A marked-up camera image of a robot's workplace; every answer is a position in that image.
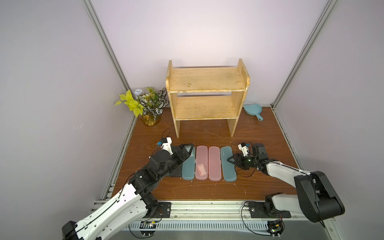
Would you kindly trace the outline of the teal pencil case shelf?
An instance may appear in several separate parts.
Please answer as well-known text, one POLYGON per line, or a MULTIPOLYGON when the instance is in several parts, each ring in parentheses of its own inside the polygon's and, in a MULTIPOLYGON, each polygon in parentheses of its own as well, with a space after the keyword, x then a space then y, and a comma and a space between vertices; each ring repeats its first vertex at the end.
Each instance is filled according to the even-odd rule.
POLYGON ((234 182, 237 180, 237 174, 235 171, 235 165, 229 162, 228 159, 233 156, 232 148, 225 146, 220 149, 221 161, 222 161, 222 172, 226 182, 234 182))

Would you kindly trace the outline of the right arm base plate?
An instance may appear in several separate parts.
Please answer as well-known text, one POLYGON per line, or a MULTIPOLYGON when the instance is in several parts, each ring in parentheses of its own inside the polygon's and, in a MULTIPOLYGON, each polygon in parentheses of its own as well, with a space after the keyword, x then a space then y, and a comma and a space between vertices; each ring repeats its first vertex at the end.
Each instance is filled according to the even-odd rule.
POLYGON ((246 202, 246 208, 252 219, 289 219, 292 217, 289 211, 279 211, 266 202, 246 202))

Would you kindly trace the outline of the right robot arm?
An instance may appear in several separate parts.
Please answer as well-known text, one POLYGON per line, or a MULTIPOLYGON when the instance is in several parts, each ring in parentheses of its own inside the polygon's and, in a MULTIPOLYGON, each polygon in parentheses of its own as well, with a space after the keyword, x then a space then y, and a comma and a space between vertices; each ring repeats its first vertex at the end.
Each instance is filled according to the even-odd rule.
POLYGON ((296 189, 294 195, 268 195, 262 205, 251 203, 251 212, 263 211, 265 216, 272 218, 277 218, 285 212, 299 213, 313 223, 345 213, 342 200, 323 172, 304 171, 270 159, 263 144, 241 143, 238 148, 240 153, 225 157, 225 163, 233 165, 235 169, 258 170, 296 189))

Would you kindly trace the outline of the pink pencil case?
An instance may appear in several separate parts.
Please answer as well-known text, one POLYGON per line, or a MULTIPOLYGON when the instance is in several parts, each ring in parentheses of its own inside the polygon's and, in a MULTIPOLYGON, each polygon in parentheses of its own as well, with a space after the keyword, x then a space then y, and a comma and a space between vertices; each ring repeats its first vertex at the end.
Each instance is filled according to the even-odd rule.
POLYGON ((222 178, 220 153, 221 152, 219 147, 214 147, 214 146, 209 147, 208 175, 209 175, 209 179, 214 182, 218 182, 222 178))
POLYGON ((208 177, 208 148, 206 146, 197 146, 196 148, 196 170, 197 180, 206 180, 208 177))

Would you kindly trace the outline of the light teal large pencil case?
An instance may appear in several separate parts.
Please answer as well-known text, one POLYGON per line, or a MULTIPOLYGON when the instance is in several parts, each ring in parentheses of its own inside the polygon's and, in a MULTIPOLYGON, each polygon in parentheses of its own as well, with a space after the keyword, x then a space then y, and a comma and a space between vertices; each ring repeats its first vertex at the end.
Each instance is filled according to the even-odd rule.
POLYGON ((192 148, 191 155, 183 162, 182 178, 184 180, 193 180, 195 178, 196 148, 192 148))

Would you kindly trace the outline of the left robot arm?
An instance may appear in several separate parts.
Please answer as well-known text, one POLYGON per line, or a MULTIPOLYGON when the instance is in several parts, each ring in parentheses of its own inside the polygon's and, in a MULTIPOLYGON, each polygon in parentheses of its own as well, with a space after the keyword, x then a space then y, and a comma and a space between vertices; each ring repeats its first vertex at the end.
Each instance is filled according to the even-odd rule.
POLYGON ((152 190, 191 156, 193 148, 193 144, 165 144, 109 201, 84 219, 67 222, 62 227, 63 239, 109 240, 132 222, 153 216, 158 201, 152 190))

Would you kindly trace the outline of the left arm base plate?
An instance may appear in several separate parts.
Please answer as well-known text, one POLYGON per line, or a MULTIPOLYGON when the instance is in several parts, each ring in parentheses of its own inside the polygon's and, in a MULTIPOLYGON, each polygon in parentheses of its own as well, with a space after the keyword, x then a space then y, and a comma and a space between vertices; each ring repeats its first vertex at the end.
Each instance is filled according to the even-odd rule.
POLYGON ((158 202, 157 205, 153 206, 148 210, 145 218, 148 219, 161 219, 161 218, 170 218, 172 210, 171 202, 158 202))

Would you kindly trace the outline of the black pencil case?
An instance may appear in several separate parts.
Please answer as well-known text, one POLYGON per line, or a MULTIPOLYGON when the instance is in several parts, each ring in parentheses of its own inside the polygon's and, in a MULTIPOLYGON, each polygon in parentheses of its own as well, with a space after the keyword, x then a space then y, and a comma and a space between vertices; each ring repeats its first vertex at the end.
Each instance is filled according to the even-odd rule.
POLYGON ((182 177, 182 167, 183 166, 178 166, 172 173, 170 173, 170 177, 182 177))

